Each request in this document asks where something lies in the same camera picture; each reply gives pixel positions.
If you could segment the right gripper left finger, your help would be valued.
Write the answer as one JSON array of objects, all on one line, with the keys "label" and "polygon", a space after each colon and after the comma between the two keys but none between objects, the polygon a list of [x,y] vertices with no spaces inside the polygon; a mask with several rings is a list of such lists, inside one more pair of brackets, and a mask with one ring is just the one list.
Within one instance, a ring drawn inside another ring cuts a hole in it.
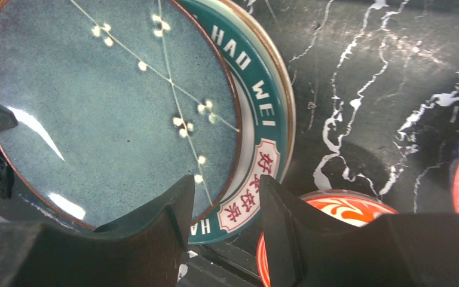
[{"label": "right gripper left finger", "polygon": [[175,286],[194,178],[83,233],[45,222],[0,223],[0,286]]}]

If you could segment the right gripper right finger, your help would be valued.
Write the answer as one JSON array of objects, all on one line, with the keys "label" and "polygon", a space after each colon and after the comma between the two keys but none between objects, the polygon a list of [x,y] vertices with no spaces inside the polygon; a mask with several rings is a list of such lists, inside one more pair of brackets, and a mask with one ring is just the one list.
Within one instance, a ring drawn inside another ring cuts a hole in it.
[{"label": "right gripper right finger", "polygon": [[459,286],[459,215],[384,214],[355,227],[259,183],[273,286]]}]

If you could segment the dark blue glazed plate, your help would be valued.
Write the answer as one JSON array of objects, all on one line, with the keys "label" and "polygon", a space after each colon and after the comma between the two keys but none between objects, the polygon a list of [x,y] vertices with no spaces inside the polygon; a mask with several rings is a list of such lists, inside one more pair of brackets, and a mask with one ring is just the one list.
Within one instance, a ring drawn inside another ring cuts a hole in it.
[{"label": "dark blue glazed plate", "polygon": [[37,197],[99,227],[194,177],[196,222],[231,185],[230,71],[176,1],[0,2],[0,149]]}]

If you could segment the green rim lettered plate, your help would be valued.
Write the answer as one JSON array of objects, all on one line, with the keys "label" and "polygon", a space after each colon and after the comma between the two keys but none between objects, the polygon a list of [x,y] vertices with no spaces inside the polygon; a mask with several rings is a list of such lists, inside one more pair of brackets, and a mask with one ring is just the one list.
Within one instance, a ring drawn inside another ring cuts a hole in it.
[{"label": "green rim lettered plate", "polygon": [[232,1],[183,1],[217,45],[238,92],[243,143],[228,192],[207,216],[192,225],[189,243],[227,239],[259,214],[259,178],[282,180],[295,140],[295,102],[283,59],[265,29]]}]

